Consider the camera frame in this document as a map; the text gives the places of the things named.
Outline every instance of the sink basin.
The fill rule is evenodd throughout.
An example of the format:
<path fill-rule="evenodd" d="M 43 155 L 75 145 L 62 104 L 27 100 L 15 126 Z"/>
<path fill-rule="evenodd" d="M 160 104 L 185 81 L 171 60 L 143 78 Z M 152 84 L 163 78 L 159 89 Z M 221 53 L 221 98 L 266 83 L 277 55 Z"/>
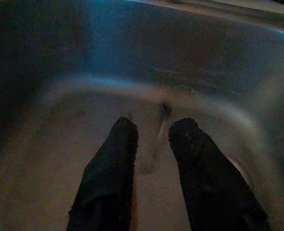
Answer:
<path fill-rule="evenodd" d="M 283 28 L 172 3 L 51 8 L 63 18 L 50 18 L 54 31 L 38 19 L 21 32 L 20 113 L 0 133 L 0 230 L 64 230 L 85 165 L 128 112 L 139 130 L 133 228 L 190 230 L 167 133 L 192 117 L 284 230 Z M 173 112 L 145 175 L 162 102 Z"/>

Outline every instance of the metal surface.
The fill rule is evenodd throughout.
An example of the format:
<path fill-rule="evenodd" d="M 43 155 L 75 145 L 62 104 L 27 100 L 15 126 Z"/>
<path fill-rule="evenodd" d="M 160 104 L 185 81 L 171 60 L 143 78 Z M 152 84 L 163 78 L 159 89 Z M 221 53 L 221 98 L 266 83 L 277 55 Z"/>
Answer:
<path fill-rule="evenodd" d="M 33 26 L 27 6 L 21 14 L 20 90 L 0 97 L 15 115 L 0 119 L 0 230 L 63 230 L 84 165 L 112 123 L 132 112 L 139 164 L 162 101 L 171 121 L 196 119 L 248 173 L 273 228 L 284 230 L 284 29 L 170 3 L 49 7 Z M 154 174 L 137 172 L 138 230 L 188 230 L 167 141 L 158 155 Z"/>

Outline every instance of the stainless steel sink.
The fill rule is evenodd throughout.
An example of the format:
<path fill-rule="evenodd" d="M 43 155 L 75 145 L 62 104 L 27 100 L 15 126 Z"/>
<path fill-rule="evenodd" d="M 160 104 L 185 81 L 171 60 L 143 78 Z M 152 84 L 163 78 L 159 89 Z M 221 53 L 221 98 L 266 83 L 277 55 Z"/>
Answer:
<path fill-rule="evenodd" d="M 194 5 L 68 4 L 63 24 L 50 18 L 55 31 L 37 22 L 22 32 L 26 92 L 2 130 L 0 230 L 64 230 L 84 166 L 128 111 L 139 130 L 137 230 L 189 230 L 168 126 L 156 171 L 140 169 L 163 101 L 169 123 L 197 120 L 284 230 L 283 27 Z"/>

